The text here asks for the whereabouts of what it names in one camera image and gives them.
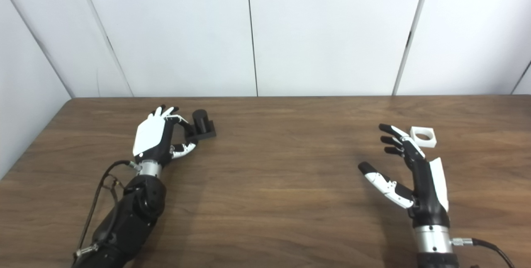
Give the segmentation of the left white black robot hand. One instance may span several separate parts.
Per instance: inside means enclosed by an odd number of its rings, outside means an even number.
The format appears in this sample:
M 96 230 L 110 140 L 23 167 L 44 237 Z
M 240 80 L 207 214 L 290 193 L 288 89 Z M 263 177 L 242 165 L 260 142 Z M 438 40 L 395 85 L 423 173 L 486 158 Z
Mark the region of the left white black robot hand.
M 197 147 L 195 138 L 187 139 L 184 144 L 171 143 L 177 124 L 184 129 L 185 137 L 193 135 L 192 125 L 175 114 L 178 110 L 178 107 L 166 108 L 163 104 L 138 125 L 132 150 L 136 163 L 152 161 L 164 168 L 172 159 L 182 158 Z

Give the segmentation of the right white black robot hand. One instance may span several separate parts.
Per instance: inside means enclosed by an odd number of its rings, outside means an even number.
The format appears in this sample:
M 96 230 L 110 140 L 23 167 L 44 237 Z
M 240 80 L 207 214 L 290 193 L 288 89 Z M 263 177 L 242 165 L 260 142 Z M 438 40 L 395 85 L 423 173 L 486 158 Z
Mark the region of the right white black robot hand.
M 414 228 L 449 228 L 448 191 L 440 158 L 428 161 L 414 139 L 393 125 L 379 124 L 378 128 L 388 134 L 380 138 L 387 144 L 385 153 L 398 155 L 404 160 L 412 174 L 414 188 L 409 189 L 392 180 L 366 161 L 358 165 L 360 172 L 386 198 L 407 210 Z

